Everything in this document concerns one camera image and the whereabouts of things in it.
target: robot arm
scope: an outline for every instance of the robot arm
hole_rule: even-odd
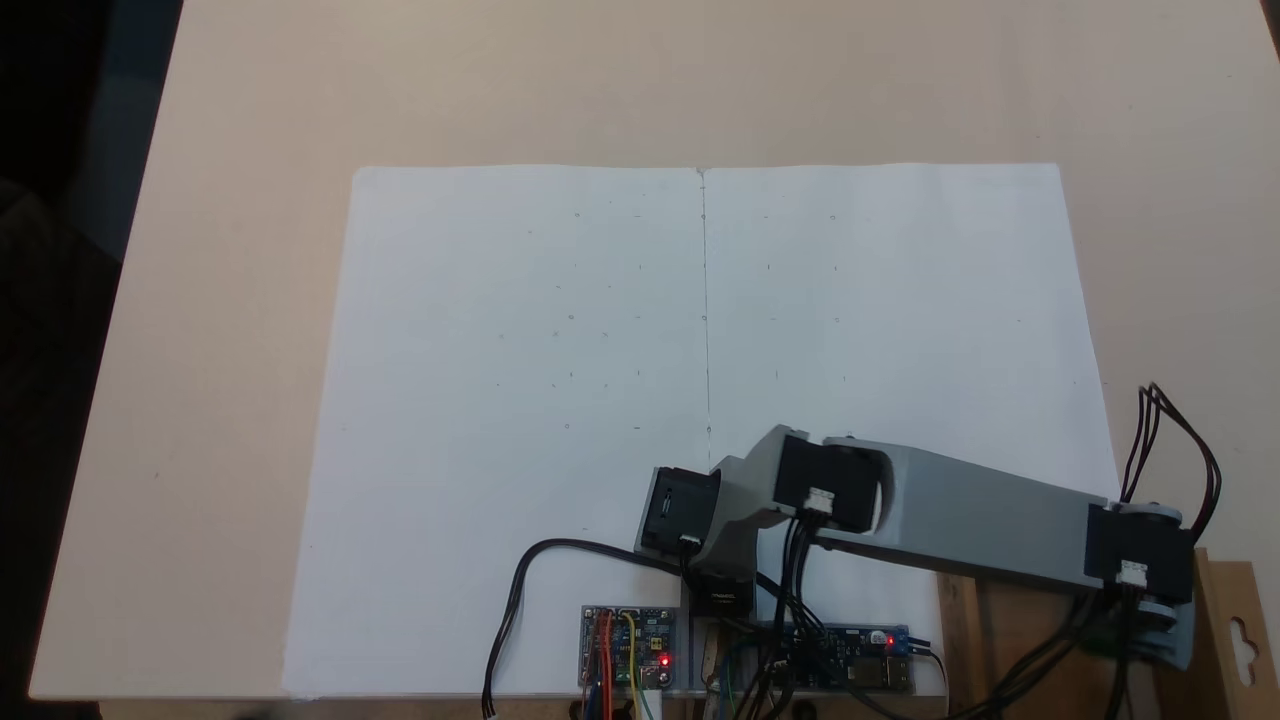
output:
[[[1110,503],[952,457],[778,425],[703,475],[659,468],[636,552],[680,559],[692,611],[751,614],[760,529],[809,510],[815,544],[877,560],[1078,594],[1142,593],[1137,655],[1184,669],[1194,539],[1160,505]]]

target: circuit board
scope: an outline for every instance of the circuit board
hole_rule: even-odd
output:
[[[635,665],[640,689],[666,688],[676,667],[675,607],[582,607],[577,641],[577,678],[580,684],[594,683],[600,676],[600,648],[607,643],[613,665],[613,684],[631,685],[631,616],[636,624]],[[605,637],[603,628],[608,626]]]
[[[864,691],[911,692],[911,651],[906,625],[827,625],[818,642],[820,657],[854,685]],[[786,626],[791,647],[800,642],[795,628]],[[844,685],[824,673],[806,652],[792,652],[796,688],[836,691]]]

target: wooden board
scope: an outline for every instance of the wooden board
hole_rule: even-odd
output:
[[[1257,651],[1253,685],[1245,685],[1235,662],[1231,621],[1244,625],[1244,638]],[[1251,562],[1210,561],[1196,551],[1196,650],[1187,673],[1156,673],[1160,703],[1167,720],[1221,717],[1262,720],[1280,715],[1280,689],[1267,642],[1262,602]]]

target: wire bundle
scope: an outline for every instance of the wire bundle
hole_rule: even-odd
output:
[[[1174,406],[1165,391],[1160,386],[1151,383],[1138,389],[1138,432],[1134,433],[1133,448],[1129,450],[1129,460],[1124,466],[1124,483],[1120,486],[1120,502],[1133,502],[1133,493],[1138,489],[1138,479],[1147,465],[1151,448],[1156,445],[1156,434],[1160,432],[1160,418],[1167,415],[1196,442],[1201,455],[1204,457],[1204,500],[1201,502],[1199,512],[1192,523],[1190,532],[1193,541],[1198,541],[1213,510],[1217,509],[1217,498],[1222,493],[1222,469],[1217,466],[1213,451],[1208,448],[1204,438],[1192,428],[1187,418]],[[1134,459],[1138,460],[1137,468]]]

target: yellow wire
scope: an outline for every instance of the yellow wire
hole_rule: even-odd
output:
[[[644,707],[645,715],[649,716],[649,720],[653,720],[653,712],[649,710],[649,701],[646,701],[636,688],[636,621],[630,612],[623,612],[622,616],[626,618],[627,624],[631,625],[631,697],[640,702]]]

